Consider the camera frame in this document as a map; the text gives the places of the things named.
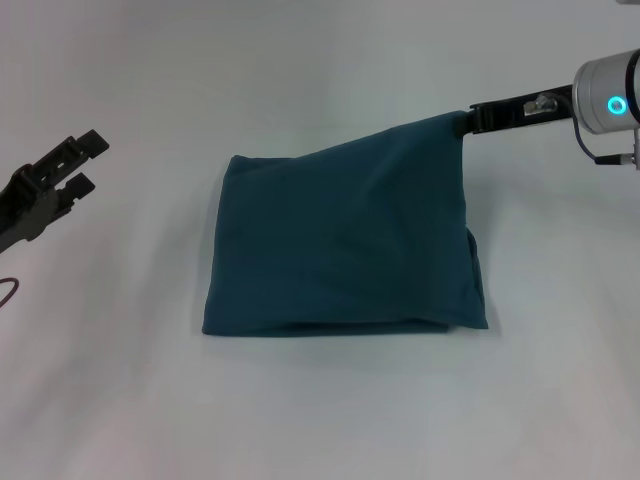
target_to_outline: white backdrop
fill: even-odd
[[[571,83],[614,0],[3,0],[0,178],[68,135],[97,188],[0,255],[4,479],[635,479],[640,174],[569,122],[465,139],[491,330],[199,333],[221,176]],[[630,151],[631,135],[588,143]]]

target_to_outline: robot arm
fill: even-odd
[[[634,163],[640,170],[640,50],[585,63],[573,85],[520,97],[479,103],[456,126],[459,136],[572,118],[582,150],[598,165]],[[633,130],[633,154],[596,156],[582,143],[578,124],[593,134]]]

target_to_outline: blue led ring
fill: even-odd
[[[607,108],[614,115],[624,115],[627,113],[627,102],[622,97],[611,97],[609,103],[607,103]]]

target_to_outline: cable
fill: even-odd
[[[633,159],[640,158],[640,131],[637,128],[633,129]],[[635,162],[636,170],[640,170],[640,162]]]
[[[18,287],[20,286],[18,279],[13,277],[0,278],[0,284],[2,283],[13,283],[13,287],[11,288],[11,291],[7,293],[2,300],[0,300],[0,308],[4,307],[4,304],[11,300],[11,297],[13,297],[13,295],[18,291]]]
[[[552,98],[556,102],[562,103],[566,107],[566,109],[569,110],[569,113],[571,114],[571,118],[573,120],[573,131],[576,134],[576,140],[578,142],[578,145],[580,145],[580,148],[582,149],[582,151],[585,153],[587,157],[589,157],[591,160],[593,160],[599,165],[602,164],[601,159],[598,158],[595,154],[593,154],[591,150],[589,150],[587,146],[584,144],[584,142],[582,141],[582,135],[580,135],[580,125],[578,124],[578,117],[576,117],[576,112],[574,112],[573,105],[571,104],[571,102],[567,100],[565,97],[563,97],[562,95],[556,95],[555,93],[544,92],[544,93],[541,93],[540,95],[543,95],[548,98]],[[605,159],[608,157],[620,157],[620,156],[606,155],[605,157],[602,157],[602,159]]]

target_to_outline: folded cloth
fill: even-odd
[[[315,336],[487,328],[466,227],[463,112],[304,157],[231,160],[202,331]]]

